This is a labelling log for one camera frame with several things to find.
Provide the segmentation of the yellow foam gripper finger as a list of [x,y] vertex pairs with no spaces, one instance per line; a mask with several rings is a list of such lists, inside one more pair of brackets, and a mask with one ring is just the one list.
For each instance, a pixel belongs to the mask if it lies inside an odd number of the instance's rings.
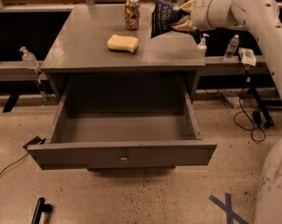
[[190,15],[183,17],[178,22],[175,22],[171,27],[178,32],[194,32],[196,26],[192,23]]
[[189,0],[182,4],[179,8],[187,13],[191,13],[194,6],[195,6],[196,0]]

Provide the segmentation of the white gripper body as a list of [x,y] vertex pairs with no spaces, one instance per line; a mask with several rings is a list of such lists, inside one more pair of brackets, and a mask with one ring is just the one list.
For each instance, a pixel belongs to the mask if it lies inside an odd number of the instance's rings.
[[208,6],[209,2],[207,0],[196,0],[190,13],[190,20],[200,31],[205,31],[210,28],[207,18]]

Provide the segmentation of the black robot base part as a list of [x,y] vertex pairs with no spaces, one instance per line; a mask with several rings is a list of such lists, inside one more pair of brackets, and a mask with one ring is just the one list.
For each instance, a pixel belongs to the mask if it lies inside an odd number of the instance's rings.
[[36,203],[35,211],[33,214],[33,218],[31,224],[39,224],[40,218],[43,213],[51,213],[53,207],[50,203],[46,203],[43,197],[39,198]]

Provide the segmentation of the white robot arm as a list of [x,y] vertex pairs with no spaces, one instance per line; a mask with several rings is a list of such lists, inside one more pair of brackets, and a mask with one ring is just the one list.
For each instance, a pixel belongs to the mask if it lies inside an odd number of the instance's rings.
[[[195,0],[179,9],[187,16],[171,22],[178,31],[227,28],[250,32],[282,100],[282,22],[275,0]],[[282,224],[282,138],[262,168],[254,223]]]

